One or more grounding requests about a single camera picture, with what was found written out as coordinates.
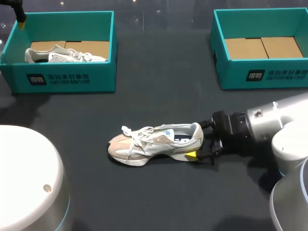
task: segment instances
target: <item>cardboard insert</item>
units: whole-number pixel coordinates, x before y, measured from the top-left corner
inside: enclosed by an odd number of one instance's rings
[[[293,37],[225,39],[231,59],[303,58]]]

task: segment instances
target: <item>printed logo on box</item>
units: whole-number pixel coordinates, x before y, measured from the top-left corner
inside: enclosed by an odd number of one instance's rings
[[[27,74],[27,77],[31,85],[46,85],[46,81],[42,74]]]
[[[265,70],[250,70],[248,72],[246,81],[261,81]]]

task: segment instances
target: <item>shoe tongue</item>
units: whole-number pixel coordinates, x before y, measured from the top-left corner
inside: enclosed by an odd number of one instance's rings
[[[57,54],[65,54],[65,55],[69,55],[70,51],[68,51],[67,49],[60,47],[59,45],[55,45],[52,50],[53,53],[57,53]]]
[[[166,130],[155,132],[151,136],[149,136],[149,139],[153,139],[159,136],[166,136],[169,140],[174,141],[174,130],[166,129]]]

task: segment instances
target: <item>robotic arm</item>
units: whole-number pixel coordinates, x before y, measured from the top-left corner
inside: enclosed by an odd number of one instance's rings
[[[226,115],[224,111],[214,112],[209,120],[200,122],[203,129],[212,128],[212,131],[205,134],[204,144],[208,145],[208,149],[197,152],[197,158],[210,158],[214,162],[225,151],[271,141],[286,124],[292,121],[298,121],[298,126],[300,123],[304,124],[307,114],[308,93],[232,115]]]
[[[283,177],[270,195],[269,210],[277,231],[308,230],[308,93],[226,115],[215,112],[202,128],[208,149],[197,151],[199,160],[212,163],[225,151],[271,141]]]

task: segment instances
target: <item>sneaker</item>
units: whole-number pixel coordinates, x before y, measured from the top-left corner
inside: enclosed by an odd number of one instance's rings
[[[90,53],[77,52],[74,49],[65,49],[55,45],[49,51],[36,51],[28,48],[25,52],[26,63],[64,63],[64,62],[105,62],[106,59],[91,55]]]
[[[123,126],[122,130],[123,134],[109,141],[107,151],[113,159],[132,166],[143,166],[158,154],[192,161],[185,154],[198,150],[203,142],[203,131],[198,123],[145,127],[138,131]]]

